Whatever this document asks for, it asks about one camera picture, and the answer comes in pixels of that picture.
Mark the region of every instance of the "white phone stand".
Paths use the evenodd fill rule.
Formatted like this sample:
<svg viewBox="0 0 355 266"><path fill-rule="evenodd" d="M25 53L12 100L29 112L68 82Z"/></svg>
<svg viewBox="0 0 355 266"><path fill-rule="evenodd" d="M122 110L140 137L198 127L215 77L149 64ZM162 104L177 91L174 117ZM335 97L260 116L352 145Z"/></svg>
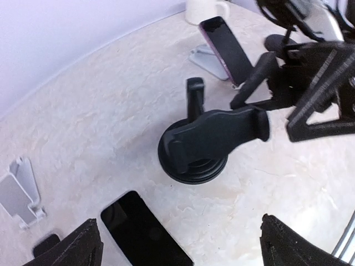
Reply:
<svg viewBox="0 0 355 266"><path fill-rule="evenodd" d="M193 49L190 52L189 60L220 80L229 78L222 63L207 44L199 45Z"/></svg>
<svg viewBox="0 0 355 266"><path fill-rule="evenodd" d="M39 208L40 197L28 158L13 161L8 173L0 181L0 204L7 213L21 219L21 229L29 228L46 216Z"/></svg>

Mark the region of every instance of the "table surface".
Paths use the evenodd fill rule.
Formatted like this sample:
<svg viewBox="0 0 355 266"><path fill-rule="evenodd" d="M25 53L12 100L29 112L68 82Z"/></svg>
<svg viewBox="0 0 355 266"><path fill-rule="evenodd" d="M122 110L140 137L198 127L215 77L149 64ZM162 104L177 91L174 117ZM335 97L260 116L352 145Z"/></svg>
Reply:
<svg viewBox="0 0 355 266"><path fill-rule="evenodd" d="M262 42L284 30L231 6L229 25L255 64ZM223 173L199 186L177 183L161 169L161 134L186 116L185 80L206 83L205 109L228 109L235 91L188 61L204 40L177 14L93 53L53 79L0 122L0 169L28 156L48 217L21 231L0 208L0 261L21 265L51 232L65 237L97 218L103 265L129 265L100 212L136 190L158 220L200 265L262 265L265 213L331 252L355 205L354 136L293 144L291 109L270 112L271 140L249 142Z"/></svg>

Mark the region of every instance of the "mug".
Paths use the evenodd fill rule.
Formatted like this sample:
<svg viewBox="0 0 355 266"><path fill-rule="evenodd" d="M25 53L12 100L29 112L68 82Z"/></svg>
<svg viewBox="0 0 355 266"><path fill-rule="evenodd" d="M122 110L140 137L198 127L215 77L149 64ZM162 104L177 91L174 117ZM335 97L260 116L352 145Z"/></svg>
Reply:
<svg viewBox="0 0 355 266"><path fill-rule="evenodd" d="M217 0L186 0L185 19L192 25L198 25L209 18L217 17L217 6L223 8L224 15L222 17L225 20L228 19L230 9L226 2Z"/></svg>

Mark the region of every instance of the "suction cup mount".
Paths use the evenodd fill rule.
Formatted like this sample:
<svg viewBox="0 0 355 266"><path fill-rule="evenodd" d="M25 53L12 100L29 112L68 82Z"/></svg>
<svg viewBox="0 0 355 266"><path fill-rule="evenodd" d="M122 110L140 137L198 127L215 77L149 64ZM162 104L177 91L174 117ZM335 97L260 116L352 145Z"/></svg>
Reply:
<svg viewBox="0 0 355 266"><path fill-rule="evenodd" d="M172 124L163 133L158 157L173 179L190 185L217 177L231 153L254 139L268 140L270 128L265 111L245 106L233 111L204 112L204 81L187 80L187 119Z"/></svg>

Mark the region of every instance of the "phone screen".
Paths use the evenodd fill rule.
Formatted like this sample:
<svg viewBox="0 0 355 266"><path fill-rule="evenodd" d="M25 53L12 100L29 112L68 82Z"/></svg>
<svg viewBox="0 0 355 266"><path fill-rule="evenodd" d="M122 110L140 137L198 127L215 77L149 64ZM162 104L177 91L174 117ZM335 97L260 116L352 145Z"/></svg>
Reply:
<svg viewBox="0 0 355 266"><path fill-rule="evenodd" d="M231 81L237 86L245 82L253 66L224 19L215 17L202 21L200 30Z"/></svg>
<svg viewBox="0 0 355 266"><path fill-rule="evenodd" d="M101 219L133 266L193 266L135 191L101 213Z"/></svg>

